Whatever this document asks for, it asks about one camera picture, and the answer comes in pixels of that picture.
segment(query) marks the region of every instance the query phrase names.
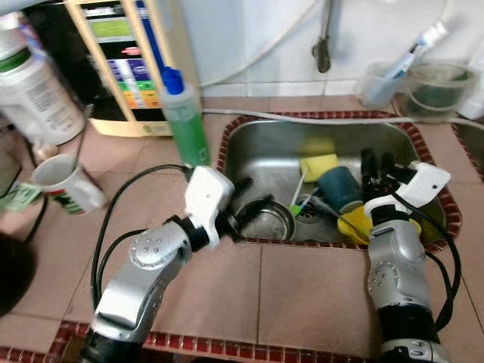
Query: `tiled countertop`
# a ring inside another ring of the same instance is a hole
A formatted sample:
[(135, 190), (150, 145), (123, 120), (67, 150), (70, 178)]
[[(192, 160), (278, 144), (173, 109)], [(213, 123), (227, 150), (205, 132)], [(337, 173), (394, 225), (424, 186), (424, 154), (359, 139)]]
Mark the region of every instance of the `tiled countertop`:
[[(362, 109), (351, 97), (208, 98), (204, 102), (209, 108), (261, 111)], [(223, 130), (233, 118), (204, 118), (214, 164)], [(452, 173), (450, 190), (463, 214), (457, 243), (464, 283), (455, 301), (454, 317), (440, 337), (455, 361), (481, 361), (484, 185), (450, 126), (418, 127), (437, 166)], [(63, 151), (72, 152), (75, 146), (76, 140)], [(17, 155), (25, 165), (21, 178), (27, 180), (32, 167), (23, 148), (17, 148)], [(112, 197), (130, 176), (150, 166), (178, 163), (178, 156), (171, 138), (114, 138), (89, 128), (80, 161)], [(185, 185), (176, 171), (166, 171), (131, 186), (115, 209), (104, 249), (126, 231), (158, 226), (173, 214), (182, 215)], [(38, 208), (0, 214), (0, 229), (24, 237)], [(47, 352), (62, 320), (90, 322), (88, 280), (104, 213), (68, 216), (57, 204), (49, 205), (33, 241), (38, 254), (36, 276), (13, 312), (0, 318), (0, 346)], [(128, 245), (115, 251), (104, 281), (124, 263)], [(448, 249), (438, 257), (452, 267)], [(367, 270), (364, 251), (234, 245), (225, 238), (215, 250), (196, 253), (169, 285), (153, 330), (374, 357), (379, 349), (378, 325), (365, 292)], [(445, 289), (432, 263), (428, 276), (433, 311), (437, 312)]]

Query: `drain strainer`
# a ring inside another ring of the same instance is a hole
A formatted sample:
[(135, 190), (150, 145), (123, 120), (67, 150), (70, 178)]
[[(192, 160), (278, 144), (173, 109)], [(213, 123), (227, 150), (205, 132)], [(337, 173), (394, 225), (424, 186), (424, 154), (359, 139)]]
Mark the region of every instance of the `drain strainer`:
[[(297, 204), (301, 204), (307, 197), (308, 197), (309, 194), (306, 194), (306, 195), (299, 195), (299, 197), (297, 198), (296, 200), (296, 203)], [(316, 223), (316, 222), (319, 222), (321, 219), (316, 216), (316, 206), (315, 204), (312, 202), (312, 200), (310, 200), (307, 204), (306, 204), (306, 207), (302, 210), (302, 212), (296, 217), (296, 220), (298, 222), (302, 222), (302, 223), (308, 223), (308, 224), (312, 224), (312, 223)]]

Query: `dish soap bottle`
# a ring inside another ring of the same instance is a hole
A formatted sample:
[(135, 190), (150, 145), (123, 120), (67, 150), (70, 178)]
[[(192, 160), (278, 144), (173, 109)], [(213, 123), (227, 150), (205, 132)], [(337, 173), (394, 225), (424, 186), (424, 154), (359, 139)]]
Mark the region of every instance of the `dish soap bottle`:
[(187, 166), (208, 165), (209, 151), (193, 86), (183, 82), (179, 70), (170, 67), (165, 67), (161, 78), (166, 88), (160, 95), (163, 113), (172, 129), (181, 161)]

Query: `white cable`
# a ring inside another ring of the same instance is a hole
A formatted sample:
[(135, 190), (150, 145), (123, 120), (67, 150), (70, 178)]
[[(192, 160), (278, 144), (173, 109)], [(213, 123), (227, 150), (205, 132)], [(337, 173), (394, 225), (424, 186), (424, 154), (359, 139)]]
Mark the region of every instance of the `white cable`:
[[(205, 108), (203, 113), (217, 113), (223, 115), (245, 115), (260, 117), (262, 119), (272, 119), (280, 121), (290, 121), (292, 123), (308, 123), (312, 125), (376, 125), (381, 123), (425, 123), (423, 121), (418, 121), (410, 117), (386, 117), (382, 119), (305, 119), (303, 117), (293, 117), (293, 116), (282, 116), (276, 113), (267, 113), (259, 111), (247, 111), (247, 110), (223, 110), (214, 108)], [(457, 117), (452, 117), (446, 121), (446, 123), (456, 123), (458, 125), (472, 126), (479, 130), (484, 131), (484, 125), (476, 123), (475, 121), (469, 121), (467, 119), (459, 119)]]
[(203, 83), (200, 83), (200, 87), (207, 87), (208, 85), (215, 85), (217, 83), (225, 81), (227, 78), (233, 77), (240, 72), (245, 71), (248, 67), (252, 66), (255, 62), (257, 62), (260, 58), (264, 57), (267, 53), (269, 53), (277, 44), (279, 44), (286, 36), (288, 36), (291, 32), (293, 32), (294, 29), (296, 29), (297, 26), (301, 24), (301, 22), (306, 18), (306, 16), (316, 7), (318, 1), (314, 1), (313, 3), (310, 4), (310, 6), (305, 9), (301, 15), (296, 19), (296, 21), (289, 26), (285, 31), (283, 31), (279, 36), (276, 36), (270, 44), (268, 44), (264, 49), (262, 49), (255, 57), (252, 57), (249, 61), (247, 61), (245, 64), (242, 64), (239, 66), (235, 71), (222, 76), (217, 79), (212, 79), (210, 81), (206, 81)]

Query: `blue bottle cap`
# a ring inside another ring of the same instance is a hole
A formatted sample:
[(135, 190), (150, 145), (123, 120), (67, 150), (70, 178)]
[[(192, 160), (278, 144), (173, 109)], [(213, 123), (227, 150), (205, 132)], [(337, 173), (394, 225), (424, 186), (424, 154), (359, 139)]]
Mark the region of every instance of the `blue bottle cap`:
[(171, 95), (179, 95), (185, 89), (183, 86), (182, 72), (179, 70), (165, 67), (161, 73), (161, 79), (166, 87), (166, 91)]

